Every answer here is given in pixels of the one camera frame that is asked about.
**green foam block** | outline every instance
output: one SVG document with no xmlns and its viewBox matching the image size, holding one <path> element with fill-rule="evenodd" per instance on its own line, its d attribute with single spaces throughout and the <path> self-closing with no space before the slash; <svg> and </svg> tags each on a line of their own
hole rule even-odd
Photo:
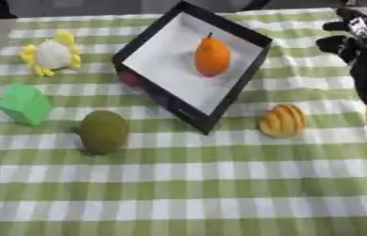
<svg viewBox="0 0 367 236">
<path fill-rule="evenodd" d="M 14 83 L 0 98 L 0 109 L 19 123 L 39 125 L 49 115 L 52 105 L 33 86 Z"/>
</svg>

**table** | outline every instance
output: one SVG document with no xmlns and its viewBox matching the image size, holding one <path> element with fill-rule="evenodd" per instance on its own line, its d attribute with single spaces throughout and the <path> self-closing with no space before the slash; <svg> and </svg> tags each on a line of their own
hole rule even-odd
<svg viewBox="0 0 367 236">
<path fill-rule="evenodd" d="M 274 39 L 258 75 L 202 136 L 120 84 L 112 53 L 157 16 L 21 18 L 0 51 L 0 95 L 35 85 L 55 108 L 38 127 L 0 112 L 0 235 L 367 235 L 367 126 L 348 69 L 314 39 L 331 9 L 228 15 Z M 55 29 L 82 47 L 78 72 L 35 77 L 17 57 Z M 294 138 L 256 129 L 281 102 L 307 114 Z M 119 112 L 127 146 L 89 157 L 71 127 Z"/>
</svg>

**bread roll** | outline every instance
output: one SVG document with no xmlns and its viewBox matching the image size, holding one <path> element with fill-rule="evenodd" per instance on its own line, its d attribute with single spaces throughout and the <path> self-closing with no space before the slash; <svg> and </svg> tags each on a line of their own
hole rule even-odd
<svg viewBox="0 0 367 236">
<path fill-rule="evenodd" d="M 276 106 L 260 122 L 261 131 L 273 137 L 296 136 L 304 127 L 304 113 L 293 104 Z"/>
</svg>

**toy bread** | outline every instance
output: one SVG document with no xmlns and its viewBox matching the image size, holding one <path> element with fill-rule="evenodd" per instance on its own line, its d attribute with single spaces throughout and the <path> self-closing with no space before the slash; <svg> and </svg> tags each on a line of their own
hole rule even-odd
<svg viewBox="0 0 367 236">
<path fill-rule="evenodd" d="M 296 136 L 304 127 L 304 113 L 293 104 L 276 106 L 260 121 L 261 131 L 273 137 Z"/>
</svg>

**green stripe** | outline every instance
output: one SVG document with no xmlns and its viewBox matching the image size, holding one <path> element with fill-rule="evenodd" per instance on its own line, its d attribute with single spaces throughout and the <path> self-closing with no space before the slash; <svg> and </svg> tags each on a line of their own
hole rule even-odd
<svg viewBox="0 0 367 236">
<path fill-rule="evenodd" d="M 285 77 L 318 77 L 318 78 L 336 78 L 348 77 L 349 70 L 346 67 L 340 66 L 282 66 L 276 68 L 261 68 L 254 75 L 257 78 L 285 78 Z M 26 84 L 109 84 L 117 80 L 115 73 L 78 73 L 78 74 L 63 74 L 56 73 L 52 78 L 36 77 L 33 74 L 29 75 L 3 75 L 0 76 L 0 85 L 9 85 L 13 82 Z"/>
<path fill-rule="evenodd" d="M 229 147 L 168 147 L 120 149 L 102 157 L 84 156 L 76 149 L 0 150 L 0 165 L 107 165 L 251 160 L 367 159 L 367 143 L 263 145 Z"/>
<path fill-rule="evenodd" d="M 0 183 L 0 201 L 115 201 L 120 199 L 153 200 L 354 195 L 367 195 L 366 177 L 168 181 L 155 183 Z"/>
<path fill-rule="evenodd" d="M 118 107 L 153 106 L 155 103 L 145 95 L 94 95 L 94 96 L 49 96 L 54 107 Z M 237 102 L 293 102 L 303 100 L 357 100 L 354 89 L 321 90 L 296 88 L 290 90 L 254 90 L 241 93 Z"/>
<path fill-rule="evenodd" d="M 292 56 L 296 58 L 308 58 L 317 55 L 325 55 L 317 47 L 310 48 L 282 48 L 271 47 L 267 58 L 278 58 L 282 56 Z M 82 63 L 111 62 L 113 53 L 83 53 Z M 23 61 L 18 55 L 0 55 L 0 65 L 23 65 Z"/>
<path fill-rule="evenodd" d="M 297 39 L 301 37 L 312 36 L 330 36 L 331 34 L 322 29 L 283 29 L 283 30 L 271 30 L 271 29 L 255 29 L 256 31 L 271 37 L 279 39 Z M 103 36 L 77 36 L 76 44 L 123 44 L 130 42 L 135 38 L 136 33 L 132 35 L 103 35 Z M 41 38 L 20 38 L 9 39 L 8 46 L 24 46 L 27 44 L 40 44 L 44 40 L 50 37 Z"/>
<path fill-rule="evenodd" d="M 297 14 L 272 14 L 272 15 L 228 15 L 225 18 L 241 21 L 241 20 L 258 20 L 265 23 L 280 22 L 284 20 L 298 21 L 314 21 L 314 20 L 329 20 L 337 18 L 333 11 L 317 12 L 317 13 L 297 13 Z M 14 30 L 37 30 L 37 29 L 55 29 L 59 28 L 85 28 L 85 27 L 132 27 L 132 26 L 148 26 L 157 18 L 117 18 L 117 19 L 95 19 L 89 20 L 70 20 L 70 21 L 55 21 L 49 22 L 17 22 Z"/>
<path fill-rule="evenodd" d="M 214 130 L 255 130 L 261 116 L 228 117 L 219 120 Z M 158 133 L 158 132 L 190 132 L 193 129 L 178 119 L 146 119 L 128 120 L 133 133 Z M 339 128 L 365 126 L 363 117 L 358 112 L 342 114 L 307 115 L 306 127 L 308 128 Z M 26 126 L 21 124 L 0 123 L 0 135 L 41 135 L 54 133 L 70 133 L 75 121 L 46 121 L 39 126 Z"/>
<path fill-rule="evenodd" d="M 367 236 L 367 217 L 352 218 L 242 218 L 131 221 L 0 221 L 0 235 L 24 229 L 22 236 L 157 235 L 157 236 Z"/>
</svg>

